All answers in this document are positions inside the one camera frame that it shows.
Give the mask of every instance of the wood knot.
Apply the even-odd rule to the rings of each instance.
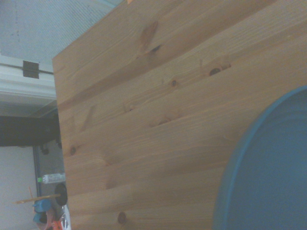
[[[219,72],[221,72],[221,70],[219,68],[214,68],[210,71],[209,75],[212,76],[212,75],[217,74]]]
[[[127,220],[126,213],[120,212],[119,215],[118,215],[117,221],[120,224],[124,224],[126,222],[126,220]]]
[[[171,86],[175,87],[177,84],[176,80],[173,80],[172,83],[171,83]]]
[[[77,149],[73,146],[71,148],[71,156],[74,155],[76,153]]]

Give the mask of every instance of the white wall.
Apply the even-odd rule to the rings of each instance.
[[[0,229],[30,230],[33,223],[32,203],[12,204],[29,199],[28,187],[36,197],[32,147],[0,147]]]

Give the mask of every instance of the blue object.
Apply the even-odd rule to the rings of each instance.
[[[33,205],[35,212],[47,212],[51,209],[51,202],[48,199],[38,200]]]
[[[41,223],[40,220],[39,220],[41,217],[42,217],[42,214],[41,214],[41,213],[36,213],[35,216],[34,216],[34,218],[33,218],[33,221],[34,221],[35,223]]]
[[[307,229],[307,86],[269,106],[222,177],[213,230]]]

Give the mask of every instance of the wooden board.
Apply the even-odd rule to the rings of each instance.
[[[305,0],[123,2],[53,60],[73,229],[210,229],[236,143],[306,58]]]

